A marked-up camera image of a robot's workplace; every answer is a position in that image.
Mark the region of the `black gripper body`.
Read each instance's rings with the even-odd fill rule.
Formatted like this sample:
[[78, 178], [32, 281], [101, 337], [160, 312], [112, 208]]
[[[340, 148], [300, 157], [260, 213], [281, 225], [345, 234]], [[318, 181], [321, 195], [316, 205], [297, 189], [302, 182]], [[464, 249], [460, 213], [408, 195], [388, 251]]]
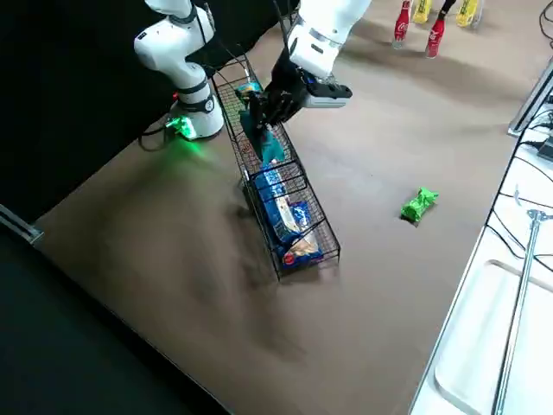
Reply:
[[275, 65], [271, 70], [270, 84], [265, 88], [269, 102], [278, 102], [286, 97], [294, 102], [303, 102], [307, 95], [306, 72], [295, 64]]

